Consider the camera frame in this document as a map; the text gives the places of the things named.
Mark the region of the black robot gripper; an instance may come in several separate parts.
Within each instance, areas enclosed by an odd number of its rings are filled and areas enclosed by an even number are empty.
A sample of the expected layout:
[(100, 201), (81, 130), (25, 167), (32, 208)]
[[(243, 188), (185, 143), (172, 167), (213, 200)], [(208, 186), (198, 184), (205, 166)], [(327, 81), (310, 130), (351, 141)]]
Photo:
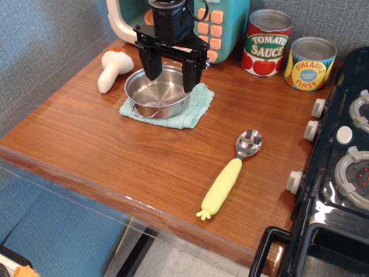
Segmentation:
[(194, 1), (149, 1), (149, 4), (153, 24), (133, 27), (145, 74), (150, 81), (158, 78), (162, 73), (162, 57), (181, 61), (183, 88), (189, 93), (200, 82), (202, 70), (210, 66), (209, 44), (194, 33), (195, 22), (204, 21), (209, 6), (204, 1), (205, 15), (199, 18), (195, 15)]

